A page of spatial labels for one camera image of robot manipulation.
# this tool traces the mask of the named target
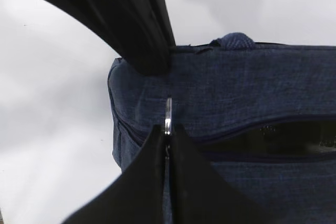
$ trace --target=bag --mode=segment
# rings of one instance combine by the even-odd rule
[[[164,0],[47,1],[122,56],[108,76],[122,175],[64,223],[336,221],[336,47],[175,46]]]

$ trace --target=blue denim bag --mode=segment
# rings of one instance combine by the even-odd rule
[[[209,45],[172,47],[171,57],[171,72],[159,77],[145,77],[121,58],[111,67],[113,156],[122,171],[152,126],[163,123],[169,96],[175,123],[198,146],[265,125],[336,121],[336,47],[259,44],[237,33]],[[279,223],[335,223],[336,152],[203,154]],[[172,223],[167,177],[165,223]]]

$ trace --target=zippered pocket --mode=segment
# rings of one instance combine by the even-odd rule
[[[118,117],[120,124],[127,130],[127,132],[132,137],[132,140],[138,145],[142,146],[145,139],[147,138],[148,133],[139,131],[131,127],[127,122]],[[280,118],[275,120],[261,121],[258,123],[252,123],[226,131],[223,133],[205,136],[205,137],[192,137],[192,141],[195,143],[198,150],[205,155],[205,157],[212,162],[221,162],[221,161],[240,161],[240,162],[262,162],[262,163],[297,163],[297,162],[314,162],[322,161],[326,159],[336,158],[336,148],[333,152],[328,153],[310,153],[304,155],[279,155],[279,154],[269,154],[269,153],[251,153],[248,149],[240,152],[233,152],[230,150],[215,150],[210,148],[211,145],[216,145],[220,143],[228,143],[229,141],[234,140],[235,137],[244,136],[250,134],[252,131],[272,131],[275,129],[276,125],[287,124],[291,125],[292,123],[298,122],[307,122],[307,123],[322,123],[329,122],[331,125],[335,126],[335,144],[336,144],[336,116],[335,115],[297,115],[286,118]]]

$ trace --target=metal zipper pull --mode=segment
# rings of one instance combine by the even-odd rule
[[[166,103],[166,114],[164,121],[164,135],[166,137],[166,159],[169,159],[170,137],[172,136],[172,105],[173,99],[169,97]]]

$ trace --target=zipper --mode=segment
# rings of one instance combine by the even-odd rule
[[[124,120],[117,116],[120,124],[128,131],[132,139],[142,146],[146,140],[148,133],[139,131],[131,127]],[[299,121],[334,121],[336,115],[295,115],[278,118],[274,120],[264,120],[258,123],[251,123],[242,127],[214,134],[206,137],[192,137],[192,141],[197,148],[202,149],[202,145],[216,144],[224,140],[229,140],[232,137],[243,134],[249,130],[262,128],[267,125],[274,125],[280,123],[299,122]],[[210,162],[256,162],[256,163],[305,163],[305,162],[319,162],[336,158],[336,152],[306,154],[306,155],[276,155],[276,154],[253,154],[253,153],[233,153],[233,152],[202,152],[202,154]],[[165,146],[165,159],[170,158],[170,136],[167,136]]]
[[[117,116],[120,123],[123,125],[125,129],[128,130],[128,132],[134,137],[134,140],[137,144],[142,145],[145,141],[145,139],[148,136],[148,132],[139,131],[137,129],[134,129],[131,127],[127,122],[120,119],[119,116]],[[247,131],[256,129],[256,128],[262,128],[267,125],[273,125],[273,124],[280,124],[280,123],[290,123],[290,122],[299,122],[299,121],[334,121],[336,120],[336,115],[295,115],[295,116],[287,116],[284,118],[278,118],[274,120],[264,120],[258,123],[251,123],[247,124],[241,127],[234,128],[232,130],[217,133],[210,136],[201,136],[201,137],[192,137],[193,142],[196,145],[203,145],[203,144],[216,144],[218,142],[221,142],[223,140],[228,140],[232,137],[238,136],[240,134],[243,134]]]
[[[307,154],[307,155],[275,155],[275,154],[250,154],[230,152],[202,152],[210,162],[249,162],[267,164],[285,163],[313,163],[336,159],[336,152]]]

